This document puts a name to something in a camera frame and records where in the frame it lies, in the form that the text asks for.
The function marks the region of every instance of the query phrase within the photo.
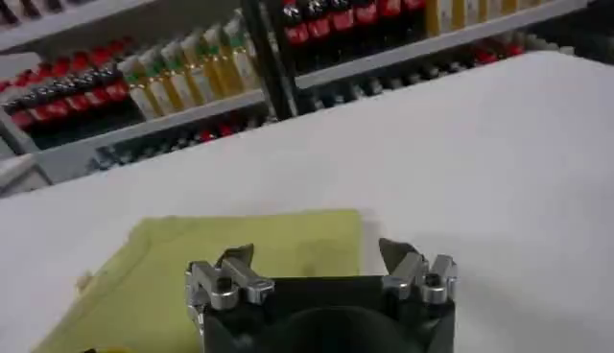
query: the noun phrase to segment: metal gripper jaw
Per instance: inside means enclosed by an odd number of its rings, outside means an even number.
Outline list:
[[[407,243],[381,238],[379,245],[389,272],[382,277],[384,290],[391,291],[399,300],[412,294],[419,294],[428,304],[455,300],[458,270],[451,256],[438,255],[429,268],[428,260]]]

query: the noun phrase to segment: white tabletop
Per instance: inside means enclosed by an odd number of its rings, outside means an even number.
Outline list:
[[[611,352],[614,70],[526,55],[0,200],[0,351],[147,216],[356,207],[460,266],[458,352]]]

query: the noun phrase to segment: yellow-green cloth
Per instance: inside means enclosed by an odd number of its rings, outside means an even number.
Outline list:
[[[360,216],[352,210],[145,220],[35,352],[198,352],[185,307],[188,262],[215,262],[226,248],[253,243],[252,268],[265,276],[357,275],[360,237]]]

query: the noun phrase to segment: metal shelf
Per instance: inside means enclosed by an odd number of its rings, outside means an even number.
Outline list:
[[[134,9],[156,0],[94,0],[63,12],[20,24],[0,34],[0,51]]]
[[[204,106],[196,106],[176,114],[40,151],[35,153],[35,157],[50,179],[54,182],[65,181],[82,176],[87,162],[96,155],[96,150],[102,147],[264,102],[264,92],[256,89]]]
[[[301,75],[295,78],[295,83],[298,88],[305,89],[348,78],[373,69],[393,65],[397,62],[418,58],[446,48],[538,23],[585,8],[586,5],[587,0],[552,0],[537,7],[521,10],[505,17],[495,18],[460,31],[428,38],[386,52]]]

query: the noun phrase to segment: black bottle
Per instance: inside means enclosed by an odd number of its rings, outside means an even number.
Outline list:
[[[377,11],[380,16],[378,32],[385,45],[390,47],[405,42],[409,26],[403,18],[401,0],[377,0]]]
[[[360,39],[359,46],[362,54],[372,54],[378,50],[378,37],[376,33],[378,13],[375,0],[351,0],[356,17],[356,37]]]
[[[312,66],[307,55],[309,33],[303,15],[295,0],[286,0],[282,11],[284,34],[290,47],[290,59],[296,72],[306,71]]]
[[[331,0],[331,23],[333,24],[336,60],[351,59],[354,54],[354,9],[350,0]]]
[[[308,0],[302,7],[309,31],[309,54],[316,59],[316,67],[333,61],[330,18],[327,0]]]
[[[426,1],[403,0],[405,18],[409,26],[409,40],[416,41],[426,36]]]

